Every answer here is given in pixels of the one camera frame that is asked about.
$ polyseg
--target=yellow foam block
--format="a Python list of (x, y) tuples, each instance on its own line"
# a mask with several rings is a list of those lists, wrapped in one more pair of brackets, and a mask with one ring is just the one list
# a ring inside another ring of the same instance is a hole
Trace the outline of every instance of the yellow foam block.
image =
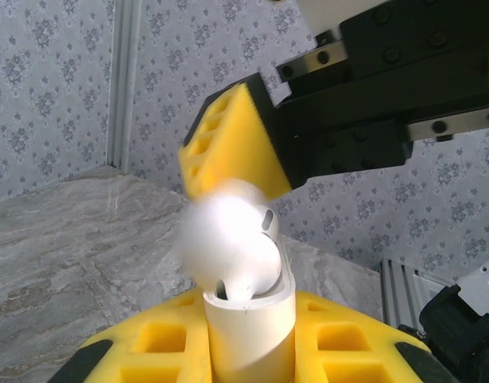
[[(417, 339), (348, 307), (296, 294), (295, 383), (421, 383), (395, 349)], [(191, 290), (90, 338), (113, 344), (87, 383), (212, 383), (203, 296)]]
[(268, 199), (292, 190), (246, 84), (228, 89), (205, 110), (179, 162), (192, 199), (230, 178), (255, 185)]

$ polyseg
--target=screw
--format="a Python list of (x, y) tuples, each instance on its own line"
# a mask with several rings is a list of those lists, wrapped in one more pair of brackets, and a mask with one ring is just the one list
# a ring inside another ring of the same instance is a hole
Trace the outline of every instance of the screw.
[(331, 165), (331, 168), (333, 168), (335, 173), (343, 173), (345, 171), (345, 166), (338, 162), (333, 162)]
[(369, 138), (369, 135), (364, 130), (358, 129), (353, 133), (353, 137), (357, 142), (364, 142)]
[(332, 137), (327, 137), (324, 141), (324, 144), (327, 148), (334, 148), (335, 146), (337, 146), (337, 141)]
[(443, 32), (435, 32), (428, 38), (428, 44), (434, 49), (444, 47), (447, 42), (446, 34)]
[(384, 24), (386, 24), (389, 20), (389, 9), (386, 8), (385, 6), (378, 8), (373, 13), (373, 20), (379, 26), (383, 26)]
[(282, 68), (282, 73), (283, 73), (283, 76), (285, 76), (285, 77), (292, 77), (292, 75), (294, 75), (294, 71), (288, 65), (285, 65)]
[(400, 60), (401, 53), (397, 48), (388, 48), (383, 53), (383, 59), (388, 64), (395, 64)]
[(317, 54), (317, 60), (321, 64), (325, 65), (329, 62), (329, 54), (326, 51), (322, 50)]
[(434, 131), (434, 133), (441, 134), (446, 132), (447, 129), (448, 126), (444, 121), (436, 121), (434, 124), (432, 124), (432, 130)]
[(374, 169), (375, 168), (375, 161), (373, 160), (369, 160), (369, 159), (363, 159), (361, 161), (361, 166), (363, 167), (363, 169), (366, 169), (366, 170), (369, 170), (369, 169)]

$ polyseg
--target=marble surface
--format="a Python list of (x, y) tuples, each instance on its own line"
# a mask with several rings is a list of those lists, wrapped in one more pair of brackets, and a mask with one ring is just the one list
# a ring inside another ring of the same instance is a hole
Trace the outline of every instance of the marble surface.
[[(187, 206), (112, 168), (0, 203), (0, 382), (47, 381), (89, 336), (191, 288), (171, 251)], [(381, 317), (377, 273), (283, 241), (299, 290)]]

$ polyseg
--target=yellow gripper pad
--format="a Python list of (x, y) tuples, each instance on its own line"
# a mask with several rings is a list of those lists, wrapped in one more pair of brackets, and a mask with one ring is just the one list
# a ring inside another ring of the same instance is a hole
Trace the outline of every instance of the yellow gripper pad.
[(299, 164), (278, 126), (259, 73), (208, 97), (178, 153), (189, 197), (230, 178), (254, 184), (269, 199), (302, 186), (306, 180), (297, 179)]
[[(296, 305), (294, 383), (453, 382), (408, 334), (313, 294), (298, 292)], [(212, 379), (203, 296), (194, 289), (91, 337), (49, 383)]]

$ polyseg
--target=floral wallpaper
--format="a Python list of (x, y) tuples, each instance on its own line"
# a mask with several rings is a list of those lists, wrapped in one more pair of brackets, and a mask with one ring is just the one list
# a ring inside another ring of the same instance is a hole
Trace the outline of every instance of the floral wallpaper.
[[(176, 159), (204, 98), (314, 47), (295, 3), (143, 0), (129, 168), (182, 192)], [(387, 256), (446, 279), (489, 258), (489, 131), (416, 143), (402, 168), (310, 180), (274, 201), (282, 231), (366, 267)]]
[(114, 0), (0, 0), (0, 200), (105, 162)]

